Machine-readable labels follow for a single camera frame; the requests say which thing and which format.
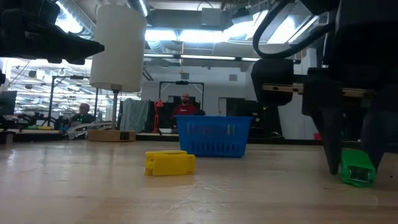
wooden table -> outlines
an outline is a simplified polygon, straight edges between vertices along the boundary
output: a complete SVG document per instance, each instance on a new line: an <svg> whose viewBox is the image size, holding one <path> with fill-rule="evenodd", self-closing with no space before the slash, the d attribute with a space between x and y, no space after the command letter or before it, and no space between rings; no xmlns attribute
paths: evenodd
<svg viewBox="0 0 398 224"><path fill-rule="evenodd" d="M397 155L373 189L328 174L318 146L249 145L195 175L145 177L144 152L177 142L62 141L0 151L0 223L397 223Z"/></svg>

computer monitor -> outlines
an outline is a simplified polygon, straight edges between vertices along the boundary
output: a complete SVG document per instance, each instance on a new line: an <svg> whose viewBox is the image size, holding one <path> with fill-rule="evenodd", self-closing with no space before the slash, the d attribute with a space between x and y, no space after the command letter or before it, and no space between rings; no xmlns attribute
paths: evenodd
<svg viewBox="0 0 398 224"><path fill-rule="evenodd" d="M0 116L13 115L17 91L4 91L0 93Z"/></svg>

gray cloth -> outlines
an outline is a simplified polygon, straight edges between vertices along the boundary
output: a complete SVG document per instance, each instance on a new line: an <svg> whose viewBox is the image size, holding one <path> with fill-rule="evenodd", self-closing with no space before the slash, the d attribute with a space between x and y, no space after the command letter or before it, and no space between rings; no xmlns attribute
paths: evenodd
<svg viewBox="0 0 398 224"><path fill-rule="evenodd" d="M126 99L123 101L121 131L140 132L145 128L148 117L148 101Z"/></svg>

man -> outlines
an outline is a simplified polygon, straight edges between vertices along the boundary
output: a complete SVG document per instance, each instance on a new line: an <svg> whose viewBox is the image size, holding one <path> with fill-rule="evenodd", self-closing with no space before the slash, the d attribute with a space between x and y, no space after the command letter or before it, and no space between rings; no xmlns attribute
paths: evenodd
<svg viewBox="0 0 398 224"><path fill-rule="evenodd" d="M79 113L70 119L70 126L78 126L79 124L89 124L95 121L95 117L88 114L90 106L87 103L82 103L79 106Z"/></svg>
<svg viewBox="0 0 398 224"><path fill-rule="evenodd" d="M189 94L184 93L181 96L181 104L178 105L174 112L171 115L171 119L174 119L175 115L193 115L198 111L196 107L191 104L191 100L189 99Z"/></svg>

blue plastic basket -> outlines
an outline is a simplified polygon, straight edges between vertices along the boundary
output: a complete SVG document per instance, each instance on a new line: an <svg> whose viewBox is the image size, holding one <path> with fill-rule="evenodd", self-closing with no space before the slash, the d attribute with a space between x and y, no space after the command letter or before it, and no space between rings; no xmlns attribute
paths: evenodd
<svg viewBox="0 0 398 224"><path fill-rule="evenodd" d="M175 116L181 150L196 156L242 157L252 117Z"/></svg>

